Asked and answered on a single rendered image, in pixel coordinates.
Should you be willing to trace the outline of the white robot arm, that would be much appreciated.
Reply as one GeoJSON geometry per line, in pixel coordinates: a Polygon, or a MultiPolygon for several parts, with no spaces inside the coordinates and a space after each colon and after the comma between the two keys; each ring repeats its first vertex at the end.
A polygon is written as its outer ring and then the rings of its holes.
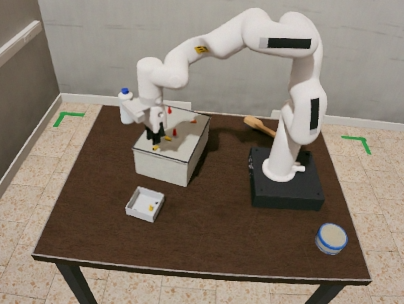
{"type": "Polygon", "coordinates": [[[327,108],[319,82],[321,38],[314,24],[301,13],[288,12],[276,23],[262,9],[250,8],[211,33],[173,49],[165,65],[155,57],[141,59],[137,64],[139,98],[122,102],[122,108],[138,124],[145,121],[144,110],[163,104],[162,87],[181,90],[188,85],[190,65],[205,57],[226,60],[246,48],[245,43],[254,52],[293,59],[288,85],[291,98],[281,108],[270,160],[263,163],[266,176],[286,182],[296,171],[305,170],[295,162],[296,157],[301,145],[312,143],[319,135],[327,108]]]}

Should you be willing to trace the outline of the white bottle with blue cap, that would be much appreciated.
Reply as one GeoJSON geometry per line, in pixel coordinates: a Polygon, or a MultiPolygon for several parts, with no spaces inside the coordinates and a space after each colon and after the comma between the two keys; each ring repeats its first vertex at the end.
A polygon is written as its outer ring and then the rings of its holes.
{"type": "Polygon", "coordinates": [[[120,104],[120,112],[121,112],[121,121],[125,124],[131,124],[135,120],[122,109],[122,102],[126,100],[133,100],[133,94],[129,92],[128,88],[123,88],[122,93],[119,93],[119,104],[120,104]]]}

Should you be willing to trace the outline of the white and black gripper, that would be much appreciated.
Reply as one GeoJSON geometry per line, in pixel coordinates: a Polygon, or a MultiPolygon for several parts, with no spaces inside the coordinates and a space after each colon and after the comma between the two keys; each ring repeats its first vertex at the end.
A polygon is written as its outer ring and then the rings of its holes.
{"type": "Polygon", "coordinates": [[[152,139],[152,144],[156,145],[156,143],[161,142],[161,136],[166,135],[164,128],[168,127],[164,100],[162,105],[151,106],[143,112],[145,113],[145,121],[143,123],[145,123],[145,129],[147,130],[147,140],[152,139]]]}

